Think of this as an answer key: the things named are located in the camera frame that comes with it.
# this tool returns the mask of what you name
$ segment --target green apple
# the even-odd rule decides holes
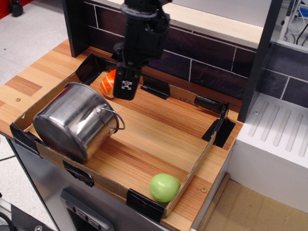
[[[163,203],[171,201],[179,188],[179,179],[166,173],[154,176],[150,182],[150,193],[157,201]]]

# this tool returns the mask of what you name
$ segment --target gray floor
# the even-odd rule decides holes
[[[0,85],[67,39],[61,0],[34,0],[20,17],[0,19]],[[0,136],[0,160],[13,156]],[[0,161],[2,198],[54,228],[16,157]]]

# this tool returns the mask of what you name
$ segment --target wall tile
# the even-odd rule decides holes
[[[276,45],[269,70],[308,80],[308,54]]]
[[[282,99],[308,108],[308,83],[290,78]]]
[[[191,82],[243,99],[248,78],[199,62],[192,62]]]
[[[87,24],[92,27],[97,27],[95,9],[93,5],[85,4]]]
[[[241,48],[235,51],[232,72],[249,77],[256,53]]]
[[[93,27],[88,27],[91,46],[101,50],[114,53],[113,47],[116,43],[123,42],[124,38]]]
[[[96,7],[98,28],[124,36],[126,16],[120,12]]]
[[[287,76],[267,71],[260,92],[280,99],[287,80]]]
[[[171,28],[165,49],[206,64],[230,70],[235,47]]]
[[[149,67],[188,80],[190,64],[190,59],[165,51],[160,60],[151,60]]]

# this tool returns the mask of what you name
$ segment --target pot handle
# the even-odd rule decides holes
[[[109,134],[111,134],[111,132],[113,130],[124,130],[125,129],[125,123],[124,123],[124,120],[122,119],[122,117],[119,115],[118,112],[114,111],[114,110],[110,110],[110,109],[106,109],[106,108],[101,108],[97,111],[97,113],[101,112],[102,110],[105,110],[105,111],[108,111],[108,112],[112,112],[113,114],[115,114],[117,117],[119,117],[119,119],[121,120],[122,124],[123,124],[123,127],[122,128],[114,128],[112,127],[110,124],[107,124],[111,130],[109,131]]]

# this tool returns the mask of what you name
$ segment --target black tape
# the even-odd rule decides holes
[[[43,141],[38,139],[32,133],[22,131],[15,123],[11,123],[10,129],[11,129],[11,132],[13,134],[16,144],[18,144],[19,146],[27,149],[28,151],[38,156],[39,156],[39,152],[35,145],[35,141],[46,146],[46,144]]]
[[[164,206],[132,189],[127,192],[126,204],[157,222],[160,222],[165,210]]]
[[[204,98],[200,95],[196,96],[194,104],[216,114],[221,114],[222,110],[226,107],[224,103],[220,103],[209,98]]]
[[[72,166],[71,164],[67,163],[66,161],[63,161],[63,165],[64,165],[64,168],[73,177],[75,177],[76,179],[84,182],[86,185],[88,185],[90,187],[94,186],[94,179],[89,173],[83,171],[82,169],[80,169],[78,167]]]
[[[76,70],[81,82],[90,85],[103,71],[116,69],[116,63],[90,54]]]
[[[166,100],[170,95],[169,84],[159,79],[143,74],[142,90]]]
[[[214,145],[222,148],[227,141],[230,133],[232,132],[235,123],[228,119],[229,104],[225,104],[224,109],[220,112],[220,119],[217,119],[212,123],[211,127],[203,135],[202,139],[209,141],[212,134],[216,131],[216,139]]]

